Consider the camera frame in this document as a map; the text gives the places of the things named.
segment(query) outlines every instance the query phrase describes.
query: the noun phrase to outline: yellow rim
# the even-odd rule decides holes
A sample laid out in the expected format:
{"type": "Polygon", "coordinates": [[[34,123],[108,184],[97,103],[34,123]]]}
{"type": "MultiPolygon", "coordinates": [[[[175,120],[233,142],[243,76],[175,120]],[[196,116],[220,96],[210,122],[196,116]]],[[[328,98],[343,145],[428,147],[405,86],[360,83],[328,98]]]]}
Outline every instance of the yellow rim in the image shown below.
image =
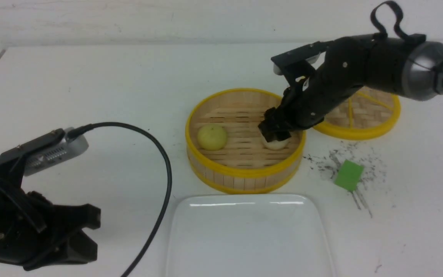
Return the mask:
{"type": "MultiPolygon", "coordinates": [[[[399,119],[399,115],[401,114],[401,104],[399,103],[399,97],[396,95],[392,96],[392,100],[394,102],[394,107],[389,107],[388,105],[384,104],[383,102],[380,102],[379,100],[376,100],[374,98],[371,98],[363,93],[358,92],[358,96],[365,97],[368,100],[371,100],[372,102],[382,105],[390,110],[392,110],[392,115],[385,121],[383,124],[380,124],[379,126],[373,127],[373,128],[353,128],[353,120],[350,120],[351,128],[345,128],[333,125],[329,122],[322,122],[319,125],[314,126],[314,129],[324,133],[326,135],[330,135],[331,137],[339,137],[340,139],[344,140],[370,140],[374,139],[376,137],[380,137],[381,135],[384,135],[388,131],[391,131],[391,129],[394,127],[396,122],[399,119]]],[[[352,117],[352,114],[350,111],[348,111],[348,115],[352,117]]]]}
{"type": "Polygon", "coordinates": [[[267,188],[261,188],[261,189],[255,189],[255,190],[241,190],[241,189],[234,189],[229,187],[220,186],[218,184],[215,184],[214,182],[206,179],[203,175],[201,175],[194,167],[191,161],[189,161],[189,164],[192,168],[192,171],[195,173],[195,175],[203,181],[204,184],[207,184],[208,186],[216,189],[217,191],[221,191],[227,194],[261,194],[261,193],[269,193],[271,191],[274,191],[280,187],[282,187],[284,184],[288,183],[290,179],[297,173],[298,167],[300,166],[300,161],[298,162],[297,167],[295,170],[290,173],[285,179],[281,180],[280,182],[274,184],[273,186],[267,187],[267,188]]]}
{"type": "Polygon", "coordinates": [[[260,93],[264,93],[267,95],[271,95],[273,97],[276,97],[278,99],[281,100],[281,97],[274,94],[274,93],[270,93],[268,91],[265,90],[260,90],[260,89],[253,89],[253,88],[236,88],[236,89],[229,89],[229,90],[224,90],[218,93],[215,93],[214,95],[209,96],[208,98],[205,98],[204,100],[202,100],[198,105],[196,105],[196,107],[192,110],[192,112],[189,115],[188,121],[186,123],[186,142],[188,144],[188,149],[190,149],[191,153],[195,156],[195,158],[204,166],[206,166],[207,168],[215,171],[215,172],[219,172],[225,175],[232,175],[234,177],[242,177],[242,178],[257,178],[257,177],[265,177],[267,175],[273,175],[276,174],[278,172],[281,172],[282,170],[285,170],[286,168],[288,168],[290,165],[292,165],[292,163],[299,158],[299,156],[302,154],[302,151],[304,149],[304,144],[305,144],[305,132],[302,132],[302,138],[300,140],[300,144],[298,145],[297,149],[295,150],[295,152],[293,152],[288,158],[286,158],[285,160],[277,163],[276,165],[271,165],[269,167],[263,168],[263,169],[238,169],[238,168],[231,168],[228,167],[226,165],[221,165],[219,163],[216,163],[208,158],[206,158],[203,154],[201,154],[201,152],[199,152],[198,149],[196,149],[196,147],[194,146],[194,143],[192,142],[192,140],[190,139],[190,133],[189,133],[189,126],[190,126],[190,121],[192,119],[192,116],[194,115],[194,113],[197,111],[197,109],[203,105],[206,101],[217,97],[221,94],[224,93],[230,93],[230,92],[235,92],[235,91],[253,91],[253,92],[260,92],[260,93]]]}

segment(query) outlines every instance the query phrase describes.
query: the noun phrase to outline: black strap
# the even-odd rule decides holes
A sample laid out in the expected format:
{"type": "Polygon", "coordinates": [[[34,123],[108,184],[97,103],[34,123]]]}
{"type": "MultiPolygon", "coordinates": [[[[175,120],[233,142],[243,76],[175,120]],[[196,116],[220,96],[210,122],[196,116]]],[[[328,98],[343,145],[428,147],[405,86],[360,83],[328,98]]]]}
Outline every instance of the black strap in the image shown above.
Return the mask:
{"type": "Polygon", "coordinates": [[[415,39],[409,35],[407,35],[403,30],[401,30],[401,27],[399,24],[403,20],[403,10],[399,5],[394,1],[386,1],[378,5],[371,13],[370,13],[370,21],[372,21],[372,24],[374,27],[379,31],[378,37],[380,38],[386,38],[387,37],[387,31],[384,28],[384,26],[377,20],[376,17],[376,11],[380,6],[382,5],[388,5],[392,12],[396,15],[396,23],[394,24],[394,33],[398,35],[398,37],[402,38],[406,43],[414,43],[415,39]]]}

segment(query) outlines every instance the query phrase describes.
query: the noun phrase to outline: white wall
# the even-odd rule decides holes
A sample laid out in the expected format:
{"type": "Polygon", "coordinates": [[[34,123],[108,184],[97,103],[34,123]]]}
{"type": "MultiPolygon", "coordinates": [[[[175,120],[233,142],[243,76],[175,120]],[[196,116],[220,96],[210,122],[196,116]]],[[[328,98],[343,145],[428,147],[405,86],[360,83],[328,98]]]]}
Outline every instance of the white wall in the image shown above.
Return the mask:
{"type": "MultiPolygon", "coordinates": [[[[443,39],[443,0],[397,0],[407,33],[443,39]]],[[[382,0],[0,0],[0,46],[313,41],[370,33],[382,0]]],[[[383,7],[379,18],[392,23],[383,7]]]]}

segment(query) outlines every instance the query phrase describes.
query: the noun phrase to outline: screw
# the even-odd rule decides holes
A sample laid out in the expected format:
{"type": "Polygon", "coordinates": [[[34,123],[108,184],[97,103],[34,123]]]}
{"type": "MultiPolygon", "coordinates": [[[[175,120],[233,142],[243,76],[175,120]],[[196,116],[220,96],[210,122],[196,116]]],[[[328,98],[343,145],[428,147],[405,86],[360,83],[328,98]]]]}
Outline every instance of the screw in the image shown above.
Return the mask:
{"type": "Polygon", "coordinates": [[[45,161],[45,156],[42,155],[42,154],[39,154],[39,155],[37,156],[37,160],[38,160],[39,162],[43,162],[43,161],[45,161]]]}

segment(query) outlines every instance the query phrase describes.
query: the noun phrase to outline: steamer basket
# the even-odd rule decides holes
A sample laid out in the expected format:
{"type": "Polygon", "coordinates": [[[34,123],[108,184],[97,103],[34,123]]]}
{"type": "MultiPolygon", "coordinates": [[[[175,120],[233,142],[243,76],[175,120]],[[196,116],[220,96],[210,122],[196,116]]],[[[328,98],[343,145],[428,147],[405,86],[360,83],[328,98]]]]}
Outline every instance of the steamer basket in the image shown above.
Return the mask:
{"type": "Polygon", "coordinates": [[[267,193],[288,182],[302,159],[305,133],[294,132],[281,150],[266,149],[257,125],[266,109],[281,97],[259,89],[239,88],[216,93],[200,102],[186,124],[187,153],[194,173],[207,185],[231,194],[267,193]],[[226,146],[202,149],[197,132],[216,123],[228,133],[226,146]]]}
{"type": "Polygon", "coordinates": [[[389,132],[400,114],[399,97],[363,87],[314,128],[340,139],[369,140],[389,132]]]}

